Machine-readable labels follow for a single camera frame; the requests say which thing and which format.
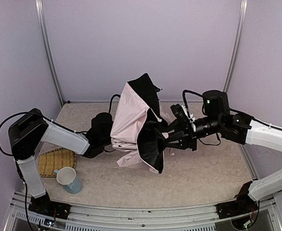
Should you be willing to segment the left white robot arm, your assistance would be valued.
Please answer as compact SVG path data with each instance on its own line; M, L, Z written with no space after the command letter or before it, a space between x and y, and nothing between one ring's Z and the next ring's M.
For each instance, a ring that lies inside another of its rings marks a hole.
M66 128L42 115L39 109L23 113L8 129L12 155L16 161L31 199L49 201L36 163L37 148L49 143L73 151L85 158L94 158L111 144L112 116L103 112L91 120L86 134Z

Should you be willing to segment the pink and black folding umbrella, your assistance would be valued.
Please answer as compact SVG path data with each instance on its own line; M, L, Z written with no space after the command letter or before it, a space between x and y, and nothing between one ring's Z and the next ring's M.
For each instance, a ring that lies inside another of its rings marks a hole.
M118 166L162 173L168 122L160 114L157 91L147 73L126 82L110 132L112 147L125 154Z

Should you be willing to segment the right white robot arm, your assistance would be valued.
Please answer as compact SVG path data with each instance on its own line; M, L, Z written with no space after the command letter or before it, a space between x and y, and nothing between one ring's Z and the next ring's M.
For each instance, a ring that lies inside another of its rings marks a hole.
M171 111L176 119L164 131L165 145L174 149L197 149L197 142L215 134L238 144L266 147L282 152L282 128L229 107L227 93L208 90L199 97L203 100L203 118L194 119L187 101L175 104ZM282 191L282 169L259 180L245 183L236 196L238 201L256 202L270 194Z

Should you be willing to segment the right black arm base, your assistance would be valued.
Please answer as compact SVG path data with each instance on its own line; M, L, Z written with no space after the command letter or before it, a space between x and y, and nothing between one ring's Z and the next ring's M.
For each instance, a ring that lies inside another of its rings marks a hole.
M251 184L252 181L245 183L235 196L235 200L216 205L219 219L235 217L258 210L258 201L254 201L248 196L248 189Z

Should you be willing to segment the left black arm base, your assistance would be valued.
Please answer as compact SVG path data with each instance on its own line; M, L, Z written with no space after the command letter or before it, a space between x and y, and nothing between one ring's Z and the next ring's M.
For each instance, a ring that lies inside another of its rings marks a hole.
M64 220L67 220L70 208L70 204L50 200L47 192L38 198L31 197L28 207L31 212Z

